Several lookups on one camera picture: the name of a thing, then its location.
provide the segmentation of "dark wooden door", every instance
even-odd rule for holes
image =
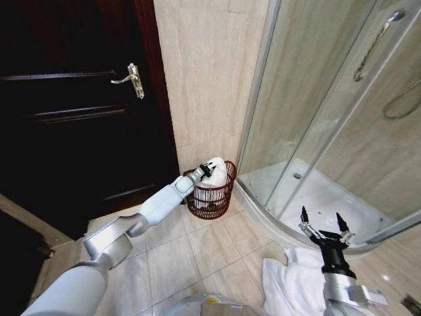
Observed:
[[[2,194],[77,238],[177,176],[153,0],[5,0],[0,45]]]

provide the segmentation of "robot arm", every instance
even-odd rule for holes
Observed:
[[[91,261],[62,274],[22,315],[93,315],[107,289],[108,271],[132,250],[128,237],[140,236],[159,224],[213,169],[206,163],[188,176],[179,176],[145,201],[138,213],[119,217],[87,236],[84,244]]]
[[[322,273],[326,281],[323,289],[326,302],[324,316],[374,316],[367,307],[387,305],[387,300],[379,290],[357,283],[355,273],[350,270],[343,256],[343,250],[348,247],[353,234],[339,213],[336,213],[336,217],[341,234],[313,228],[304,206],[298,225],[322,252]]]

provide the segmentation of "brown wastebasket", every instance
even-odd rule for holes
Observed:
[[[226,164],[226,183],[219,188],[201,188],[196,186],[187,196],[187,207],[190,212],[200,219],[217,219],[221,217],[230,206],[232,188],[237,176],[237,168],[231,161]],[[185,171],[184,176],[192,173],[194,169]]]

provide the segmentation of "shower door handle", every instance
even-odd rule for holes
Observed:
[[[406,15],[405,10],[396,10],[385,22],[385,24],[383,24],[382,28],[380,29],[380,32],[377,34],[376,39],[374,39],[374,41],[372,42],[370,48],[367,51],[367,54],[364,56],[364,58],[361,61],[361,64],[358,66],[358,68],[356,69],[356,71],[354,72],[354,81],[358,82],[360,80],[362,80],[364,78],[364,73],[362,73],[362,71],[364,70],[364,67],[367,64],[367,61],[369,60],[369,58],[371,57],[374,49],[376,48],[376,46],[380,43],[380,41],[382,40],[382,38],[384,37],[384,34],[386,33],[386,31],[389,29],[389,27],[392,25],[392,23],[399,21],[400,19],[402,19],[404,16]]]

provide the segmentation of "white towel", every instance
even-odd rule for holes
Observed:
[[[319,252],[305,248],[285,250],[288,266],[263,259],[264,309],[273,316],[323,316],[324,277]]]
[[[209,168],[213,168],[212,175],[210,178],[205,176],[203,180],[199,183],[199,186],[202,188],[218,188],[220,186],[224,186],[226,183],[226,175],[227,175],[227,169],[226,164],[223,158],[221,157],[215,157],[211,160],[207,161],[209,164]],[[197,199],[205,199],[207,201],[212,201],[212,198],[210,196],[200,196],[201,194],[198,194],[198,191],[195,191],[195,198]],[[222,199],[223,196],[214,197],[214,199]],[[200,209],[201,207],[207,207],[209,204],[195,201],[196,208]]]

